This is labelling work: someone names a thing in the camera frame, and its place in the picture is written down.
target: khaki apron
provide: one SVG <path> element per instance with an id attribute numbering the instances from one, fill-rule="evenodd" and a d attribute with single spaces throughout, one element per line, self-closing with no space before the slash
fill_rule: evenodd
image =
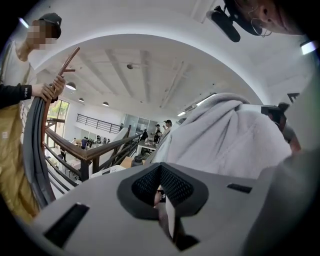
<path id="1" fill-rule="evenodd" d="M 10 48 L 5 52 L 2 72 Z M 27 83 L 29 72 L 30 67 L 22 85 Z M 39 206 L 25 176 L 21 134 L 20 104 L 0 109 L 0 192 L 11 212 L 30 223 Z"/>

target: black cap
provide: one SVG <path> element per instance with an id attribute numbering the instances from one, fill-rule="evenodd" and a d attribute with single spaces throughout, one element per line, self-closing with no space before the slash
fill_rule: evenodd
<path id="1" fill-rule="evenodd" d="M 56 14 L 55 12 L 52 13 L 46 13 L 45 15 L 41 16 L 39 18 L 39 21 L 45 21 L 48 22 L 52 25 L 54 25 L 55 29 L 56 29 L 56 38 L 59 38 L 61 35 L 61 21 L 62 18 Z"/>
<path id="2" fill-rule="evenodd" d="M 217 24 L 219 28 L 233 41 L 239 42 L 240 35 L 237 30 L 233 27 L 233 22 L 239 24 L 245 31 L 254 35 L 260 36 L 262 34 L 261 27 L 253 28 L 250 21 L 246 20 L 246 18 L 239 11 L 235 0 L 223 0 L 225 7 L 227 8 L 230 17 L 228 17 L 220 6 L 216 7 L 214 10 L 208 11 L 206 13 L 206 17 Z"/>

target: hand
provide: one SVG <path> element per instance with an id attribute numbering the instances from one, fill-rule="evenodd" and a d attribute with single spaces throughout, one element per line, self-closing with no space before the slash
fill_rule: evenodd
<path id="1" fill-rule="evenodd" d="M 51 101 L 54 97 L 54 90 L 46 83 L 32 84 L 31 88 L 31 96 L 41 97 L 45 102 Z"/>
<path id="2" fill-rule="evenodd" d="M 53 80 L 53 88 L 55 89 L 53 97 L 54 99 L 56 99 L 60 94 L 62 94 L 65 88 L 65 84 L 66 80 L 60 75 L 57 75 L 56 78 Z"/>

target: black slot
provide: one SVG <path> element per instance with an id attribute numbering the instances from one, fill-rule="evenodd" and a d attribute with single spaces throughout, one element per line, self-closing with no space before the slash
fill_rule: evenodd
<path id="1" fill-rule="evenodd" d="M 44 234 L 44 236 L 56 246 L 62 248 L 88 210 L 88 206 L 76 203 Z"/>
<path id="2" fill-rule="evenodd" d="M 249 194 L 249 193 L 251 192 L 251 190 L 252 190 L 252 187 L 243 186 L 243 185 L 234 184 L 234 183 L 231 183 L 231 184 L 229 184 L 229 185 L 226 186 L 226 187 L 227 187 L 228 189 L 240 191 L 240 192 L 247 193 L 247 194 Z"/>

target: window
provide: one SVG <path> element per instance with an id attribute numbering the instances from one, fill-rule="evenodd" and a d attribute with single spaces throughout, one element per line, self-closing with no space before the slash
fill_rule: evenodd
<path id="1" fill-rule="evenodd" d="M 48 118 L 65 120 L 67 116 L 67 111 L 69 107 L 69 102 L 58 99 L 56 102 L 50 104 L 48 111 Z M 57 133 L 59 136 L 64 136 L 65 123 L 63 121 L 56 121 L 55 125 L 51 126 L 50 129 Z M 56 143 L 49 137 L 45 135 L 46 144 L 52 148 L 56 146 Z"/>

